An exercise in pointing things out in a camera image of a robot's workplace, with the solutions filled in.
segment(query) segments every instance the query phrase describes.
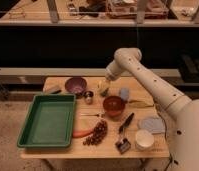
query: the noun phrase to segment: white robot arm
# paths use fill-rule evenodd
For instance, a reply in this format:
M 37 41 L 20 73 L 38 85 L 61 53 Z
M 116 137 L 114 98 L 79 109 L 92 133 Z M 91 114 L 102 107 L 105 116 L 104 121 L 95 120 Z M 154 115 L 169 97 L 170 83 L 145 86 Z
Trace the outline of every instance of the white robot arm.
M 125 70 L 130 72 L 177 122 L 172 170 L 199 171 L 199 100 L 192 101 L 145 68 L 140 59 L 141 52 L 137 48 L 118 49 L 106 68 L 105 77 L 114 81 Z

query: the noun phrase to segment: white container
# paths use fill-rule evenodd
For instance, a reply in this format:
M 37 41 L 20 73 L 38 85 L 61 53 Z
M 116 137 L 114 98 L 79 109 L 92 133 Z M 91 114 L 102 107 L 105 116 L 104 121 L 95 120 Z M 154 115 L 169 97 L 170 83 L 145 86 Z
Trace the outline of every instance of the white container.
M 135 145 L 139 150 L 150 149 L 154 144 L 154 136 L 145 129 L 140 129 L 135 135 Z

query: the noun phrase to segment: purple bowl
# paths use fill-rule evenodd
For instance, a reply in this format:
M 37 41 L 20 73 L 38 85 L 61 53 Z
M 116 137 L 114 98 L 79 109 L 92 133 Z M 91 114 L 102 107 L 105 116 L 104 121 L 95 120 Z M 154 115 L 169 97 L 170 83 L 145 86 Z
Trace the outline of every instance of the purple bowl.
M 83 95 L 87 87 L 87 82 L 82 77 L 71 77 L 65 82 L 65 89 L 77 97 Z

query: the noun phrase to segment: bowl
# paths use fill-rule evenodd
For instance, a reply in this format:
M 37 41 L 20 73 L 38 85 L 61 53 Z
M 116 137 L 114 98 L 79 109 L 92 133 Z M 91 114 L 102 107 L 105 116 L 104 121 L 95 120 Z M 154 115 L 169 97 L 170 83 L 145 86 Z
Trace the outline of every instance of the bowl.
M 138 150 L 150 149 L 154 144 L 154 136 L 145 129 L 140 129 L 135 135 L 135 145 Z
M 65 82 L 65 89 L 78 97 L 82 97 L 87 87 L 87 82 L 82 77 L 71 77 Z
M 125 109 L 125 102 L 119 96 L 108 96 L 103 101 L 105 113 L 111 118 L 118 118 Z

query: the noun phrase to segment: black wall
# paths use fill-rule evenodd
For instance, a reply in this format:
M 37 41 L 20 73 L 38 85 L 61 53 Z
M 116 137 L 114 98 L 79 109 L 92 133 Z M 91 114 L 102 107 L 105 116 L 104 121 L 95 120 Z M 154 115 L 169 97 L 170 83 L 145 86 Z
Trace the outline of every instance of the black wall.
M 199 57 L 199 28 L 0 26 L 0 67 L 104 68 L 121 47 L 139 47 L 147 67 L 175 68 L 181 53 Z

